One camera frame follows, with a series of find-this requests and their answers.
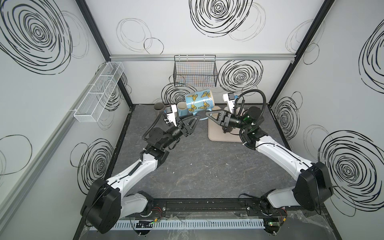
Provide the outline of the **grey mug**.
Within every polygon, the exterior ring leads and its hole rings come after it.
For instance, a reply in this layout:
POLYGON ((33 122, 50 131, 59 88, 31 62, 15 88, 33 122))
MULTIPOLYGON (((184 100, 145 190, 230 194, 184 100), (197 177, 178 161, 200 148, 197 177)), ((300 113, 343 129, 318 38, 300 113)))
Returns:
POLYGON ((154 104, 154 110, 155 110, 156 117, 158 117, 158 116, 163 117, 165 108, 166 108, 166 106, 162 102, 158 102, 158 103, 154 104))

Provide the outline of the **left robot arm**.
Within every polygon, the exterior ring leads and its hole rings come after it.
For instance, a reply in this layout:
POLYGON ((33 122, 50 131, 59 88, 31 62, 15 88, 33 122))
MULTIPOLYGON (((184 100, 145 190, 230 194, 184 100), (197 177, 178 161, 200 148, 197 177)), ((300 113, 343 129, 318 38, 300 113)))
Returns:
POLYGON ((159 168, 167 159, 169 151, 182 136, 190 136, 196 129, 200 116, 187 115, 176 117, 168 130, 162 130, 153 124, 143 134, 147 146, 140 152, 139 159, 119 174, 107 180, 95 180, 86 196, 80 214, 88 227, 96 228, 100 233, 108 232, 118 220, 130 215, 152 214, 153 197, 144 191, 129 194, 129 190, 146 175, 159 168))

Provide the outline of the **light blue mug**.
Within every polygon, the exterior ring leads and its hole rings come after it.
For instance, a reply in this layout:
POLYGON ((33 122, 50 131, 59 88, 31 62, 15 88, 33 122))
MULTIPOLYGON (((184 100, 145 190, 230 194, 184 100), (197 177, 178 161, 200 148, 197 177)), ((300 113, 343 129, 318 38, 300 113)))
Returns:
POLYGON ((199 121, 205 121, 212 116, 212 112, 198 112, 197 114, 195 114, 195 116, 198 117, 199 121))

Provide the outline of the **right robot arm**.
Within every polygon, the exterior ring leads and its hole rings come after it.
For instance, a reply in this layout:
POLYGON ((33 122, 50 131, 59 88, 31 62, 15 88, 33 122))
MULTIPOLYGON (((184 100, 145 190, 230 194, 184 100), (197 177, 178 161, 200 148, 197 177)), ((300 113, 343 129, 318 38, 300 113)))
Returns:
POLYGON ((239 117, 226 110, 206 112, 206 116, 223 128, 239 129, 244 146, 269 157, 296 181, 293 187, 264 194, 261 208, 301 206, 308 211, 320 211, 321 205, 334 194, 325 164, 296 155, 261 129, 264 121, 262 109, 250 107, 239 117))

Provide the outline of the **beige plastic tray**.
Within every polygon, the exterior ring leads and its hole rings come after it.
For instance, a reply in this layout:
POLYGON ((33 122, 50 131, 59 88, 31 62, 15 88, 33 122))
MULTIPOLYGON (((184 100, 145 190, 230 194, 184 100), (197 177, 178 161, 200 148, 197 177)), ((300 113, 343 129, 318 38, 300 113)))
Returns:
POLYGON ((214 121, 208 119, 208 138, 211 141, 241 143, 239 130, 240 128, 234 128, 231 132, 224 133, 222 126, 217 125, 214 121))

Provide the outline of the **blue butterfly mug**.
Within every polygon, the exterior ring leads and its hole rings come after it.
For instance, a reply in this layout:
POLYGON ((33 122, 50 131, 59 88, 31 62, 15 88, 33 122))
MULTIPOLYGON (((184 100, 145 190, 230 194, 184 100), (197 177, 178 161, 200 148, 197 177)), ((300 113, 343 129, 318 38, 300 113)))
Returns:
POLYGON ((215 107, 213 93, 210 89, 185 95, 188 112, 196 115, 201 111, 211 111, 215 107))

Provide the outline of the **white red mug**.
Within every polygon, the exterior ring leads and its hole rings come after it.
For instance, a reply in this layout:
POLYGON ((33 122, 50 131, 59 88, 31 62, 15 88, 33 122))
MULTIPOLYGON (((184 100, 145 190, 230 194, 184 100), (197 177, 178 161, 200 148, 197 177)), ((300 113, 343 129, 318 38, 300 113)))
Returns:
POLYGON ((187 116, 189 114, 189 110, 188 110, 186 102, 179 102, 177 104, 177 111, 178 111, 178 115, 180 118, 187 116))

